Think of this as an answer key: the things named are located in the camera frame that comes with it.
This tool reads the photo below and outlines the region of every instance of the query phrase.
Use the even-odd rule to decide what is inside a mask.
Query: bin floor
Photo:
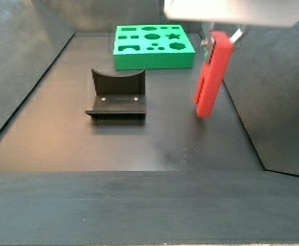
[[[262,170],[224,87],[212,117],[195,116],[188,37],[194,67],[147,71],[145,122],[95,123],[91,68],[116,74],[115,38],[76,35],[0,135],[0,171]]]

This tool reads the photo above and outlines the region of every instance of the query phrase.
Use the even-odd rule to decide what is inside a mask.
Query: black bracket
[[[93,106],[85,113],[97,118],[145,117],[145,70],[129,76],[111,76],[93,69]]]

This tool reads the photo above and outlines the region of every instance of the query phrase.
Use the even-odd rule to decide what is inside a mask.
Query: red object
[[[218,89],[223,80],[234,43],[224,32],[212,32],[215,46],[211,60],[204,62],[195,92],[198,117],[208,117],[212,112]]]

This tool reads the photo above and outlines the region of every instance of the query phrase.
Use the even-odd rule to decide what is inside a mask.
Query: star-shaped hole
[[[167,35],[166,37],[168,37],[168,39],[180,39],[180,35],[176,34]]]

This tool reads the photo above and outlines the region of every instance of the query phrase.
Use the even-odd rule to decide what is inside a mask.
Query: green shape sorter
[[[190,68],[195,50],[180,25],[116,26],[115,68]]]

